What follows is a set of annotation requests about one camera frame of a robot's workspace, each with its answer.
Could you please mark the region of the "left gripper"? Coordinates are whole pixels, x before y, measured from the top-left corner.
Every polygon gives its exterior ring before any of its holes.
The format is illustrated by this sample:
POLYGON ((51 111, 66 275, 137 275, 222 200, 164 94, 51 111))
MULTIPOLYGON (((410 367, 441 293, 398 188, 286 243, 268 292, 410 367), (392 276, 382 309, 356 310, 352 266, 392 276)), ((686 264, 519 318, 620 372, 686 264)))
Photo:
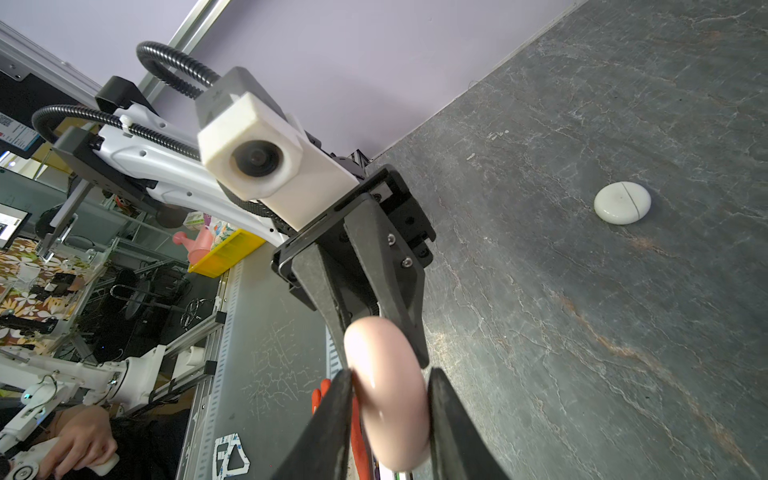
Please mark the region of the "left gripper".
POLYGON ((283 243, 272 269, 323 317, 343 366, 349 365, 346 330, 379 306, 424 369, 430 364, 422 322, 425 269, 435 238, 403 177, 385 165, 283 243))

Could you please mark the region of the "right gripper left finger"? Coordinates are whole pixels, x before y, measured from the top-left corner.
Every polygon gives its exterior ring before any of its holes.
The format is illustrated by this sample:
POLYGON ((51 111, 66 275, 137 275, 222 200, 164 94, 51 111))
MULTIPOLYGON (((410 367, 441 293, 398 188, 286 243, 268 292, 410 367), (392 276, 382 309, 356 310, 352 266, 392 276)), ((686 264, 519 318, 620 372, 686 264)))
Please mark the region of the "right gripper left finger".
POLYGON ((311 419, 272 479, 345 479, 353 404, 352 371, 312 392, 311 419))

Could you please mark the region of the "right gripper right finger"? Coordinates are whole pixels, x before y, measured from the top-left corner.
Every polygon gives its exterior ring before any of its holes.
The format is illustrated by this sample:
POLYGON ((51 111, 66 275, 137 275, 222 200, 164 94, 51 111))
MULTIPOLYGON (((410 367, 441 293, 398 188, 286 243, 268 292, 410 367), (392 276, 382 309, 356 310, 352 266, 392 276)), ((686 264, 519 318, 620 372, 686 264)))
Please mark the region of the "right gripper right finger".
POLYGON ((440 368, 430 372, 428 398, 432 477, 508 480, 440 368))

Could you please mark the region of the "pink earbud charging case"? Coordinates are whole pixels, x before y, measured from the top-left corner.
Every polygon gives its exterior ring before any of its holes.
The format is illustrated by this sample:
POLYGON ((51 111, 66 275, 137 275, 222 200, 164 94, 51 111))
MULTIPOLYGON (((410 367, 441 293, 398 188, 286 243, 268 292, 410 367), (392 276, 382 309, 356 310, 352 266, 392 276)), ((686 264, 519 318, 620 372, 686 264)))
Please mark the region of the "pink earbud charging case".
POLYGON ((415 469, 428 456, 430 417, 411 345, 393 322, 369 316, 346 330, 344 350, 374 457, 393 472, 415 469))

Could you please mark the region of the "white earbud charging case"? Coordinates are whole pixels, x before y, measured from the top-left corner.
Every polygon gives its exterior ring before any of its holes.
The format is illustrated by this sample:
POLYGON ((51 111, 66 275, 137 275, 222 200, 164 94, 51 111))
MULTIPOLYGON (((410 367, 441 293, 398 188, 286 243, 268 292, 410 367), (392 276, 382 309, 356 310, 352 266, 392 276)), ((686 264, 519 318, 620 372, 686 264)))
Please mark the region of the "white earbud charging case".
POLYGON ((611 225, 630 225, 642 220, 650 211, 652 199, 642 185, 622 181, 609 184, 595 196, 597 216, 611 225))

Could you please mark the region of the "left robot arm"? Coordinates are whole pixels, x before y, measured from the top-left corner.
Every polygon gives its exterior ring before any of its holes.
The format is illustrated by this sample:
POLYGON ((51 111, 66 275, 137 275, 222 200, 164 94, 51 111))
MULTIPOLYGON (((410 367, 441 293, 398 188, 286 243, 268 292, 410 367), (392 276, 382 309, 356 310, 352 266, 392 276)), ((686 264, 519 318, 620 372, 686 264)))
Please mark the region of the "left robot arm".
POLYGON ((34 129, 83 180, 161 221, 201 211, 272 244, 272 270, 322 315, 334 341, 356 319, 382 316, 427 366, 424 270, 436 233, 400 173, 370 170, 362 153, 325 151, 245 68, 221 75, 151 41, 136 54, 194 101, 195 137, 121 78, 99 92, 96 108, 37 110, 34 129))

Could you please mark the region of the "operator bare hand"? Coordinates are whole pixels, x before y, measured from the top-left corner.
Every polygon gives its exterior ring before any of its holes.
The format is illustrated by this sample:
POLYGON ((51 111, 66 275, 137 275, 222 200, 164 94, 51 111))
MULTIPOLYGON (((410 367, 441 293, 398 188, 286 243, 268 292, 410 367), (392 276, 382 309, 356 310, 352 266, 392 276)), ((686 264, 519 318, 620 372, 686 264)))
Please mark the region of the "operator bare hand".
POLYGON ((57 413, 49 437, 57 442, 40 463, 38 479, 62 479, 72 470, 102 465, 118 449, 109 412, 95 405, 57 413))

